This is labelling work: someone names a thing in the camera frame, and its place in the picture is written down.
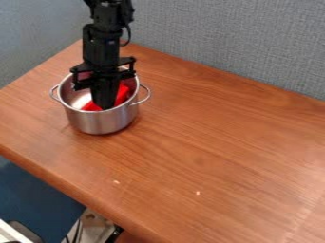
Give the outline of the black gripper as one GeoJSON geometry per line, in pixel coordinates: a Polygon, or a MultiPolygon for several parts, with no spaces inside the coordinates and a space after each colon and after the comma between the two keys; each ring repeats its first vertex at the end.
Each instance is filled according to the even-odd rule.
{"type": "Polygon", "coordinates": [[[124,46],[120,43],[121,34],[121,29],[104,31],[93,24],[84,25],[83,62],[69,68],[73,90],[89,88],[93,103],[105,109],[113,107],[120,80],[136,75],[136,58],[119,56],[124,46]]]}

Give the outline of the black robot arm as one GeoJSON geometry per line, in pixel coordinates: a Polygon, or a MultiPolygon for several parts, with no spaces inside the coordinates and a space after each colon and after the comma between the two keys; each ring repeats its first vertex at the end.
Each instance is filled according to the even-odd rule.
{"type": "Polygon", "coordinates": [[[119,84],[135,77],[135,57],[121,57],[123,29],[131,33],[132,0],[84,0],[92,22],[83,26],[83,62],[71,67],[73,90],[89,89],[92,102],[103,109],[115,105],[119,84]]]}

